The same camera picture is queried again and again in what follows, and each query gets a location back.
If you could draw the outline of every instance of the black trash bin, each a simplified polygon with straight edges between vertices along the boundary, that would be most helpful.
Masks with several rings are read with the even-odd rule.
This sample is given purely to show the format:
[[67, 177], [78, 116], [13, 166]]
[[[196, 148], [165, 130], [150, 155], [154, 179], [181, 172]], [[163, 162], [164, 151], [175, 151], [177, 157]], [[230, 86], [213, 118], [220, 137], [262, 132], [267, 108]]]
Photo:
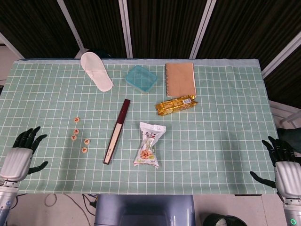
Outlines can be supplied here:
[[243, 220], [235, 216], [225, 216], [216, 213], [210, 214], [206, 217], [203, 226], [216, 226], [217, 222], [221, 219], [225, 219], [227, 226], [247, 226]]

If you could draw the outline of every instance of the teal plastic container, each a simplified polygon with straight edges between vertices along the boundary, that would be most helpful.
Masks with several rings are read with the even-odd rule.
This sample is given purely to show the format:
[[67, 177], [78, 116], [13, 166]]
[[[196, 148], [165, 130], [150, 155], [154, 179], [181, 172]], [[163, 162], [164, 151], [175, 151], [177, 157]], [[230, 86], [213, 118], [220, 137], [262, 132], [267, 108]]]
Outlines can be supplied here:
[[128, 84], [140, 90], [142, 93], [148, 93], [157, 80], [158, 78], [155, 74], [141, 66], [134, 67], [126, 76]]

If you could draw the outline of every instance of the dark wall panel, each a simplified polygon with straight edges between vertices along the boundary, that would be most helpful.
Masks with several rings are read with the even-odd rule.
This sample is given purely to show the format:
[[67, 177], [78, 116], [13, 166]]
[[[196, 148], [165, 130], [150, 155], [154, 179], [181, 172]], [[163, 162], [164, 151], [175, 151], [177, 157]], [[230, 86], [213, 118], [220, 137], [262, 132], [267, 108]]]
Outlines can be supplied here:
[[79, 47], [56, 0], [3, 0], [0, 32], [25, 58], [74, 58]]
[[79, 36], [88, 49], [126, 58], [118, 0], [64, 0]]
[[206, 0], [127, 0], [134, 58], [189, 58]]
[[301, 109], [301, 46], [265, 79], [269, 99]]
[[197, 58], [256, 58], [261, 68], [301, 30], [299, 0], [217, 0]]

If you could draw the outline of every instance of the floor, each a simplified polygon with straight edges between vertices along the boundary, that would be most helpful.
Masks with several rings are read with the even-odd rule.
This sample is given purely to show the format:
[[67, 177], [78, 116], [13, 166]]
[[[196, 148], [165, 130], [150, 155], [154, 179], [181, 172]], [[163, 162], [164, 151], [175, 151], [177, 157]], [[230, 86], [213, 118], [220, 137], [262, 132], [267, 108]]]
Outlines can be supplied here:
[[[13, 61], [18, 57], [7, 47], [0, 47], [0, 85], [5, 80]], [[285, 118], [299, 109], [271, 102], [275, 124], [282, 128], [301, 127], [301, 119], [292, 122]], [[93, 225], [94, 216], [86, 211], [80, 194], [27, 194], [18, 198], [18, 204], [11, 211], [8, 226], [88, 226]], [[201, 226], [210, 213], [234, 215], [248, 226], [284, 226], [285, 217], [282, 202], [277, 195], [239, 196], [234, 195], [195, 195], [196, 223]], [[95, 209], [88, 206], [92, 213]]]

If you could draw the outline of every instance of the clear plastic snack bag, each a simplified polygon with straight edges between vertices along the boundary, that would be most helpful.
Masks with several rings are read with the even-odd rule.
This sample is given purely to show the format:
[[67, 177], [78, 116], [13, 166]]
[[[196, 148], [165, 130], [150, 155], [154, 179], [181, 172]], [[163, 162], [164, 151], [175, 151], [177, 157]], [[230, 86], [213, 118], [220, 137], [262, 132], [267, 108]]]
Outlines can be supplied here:
[[135, 158], [134, 166], [149, 164], [158, 168], [159, 164], [155, 156], [153, 146], [165, 133], [166, 127], [140, 122], [140, 130], [142, 132], [142, 143]]

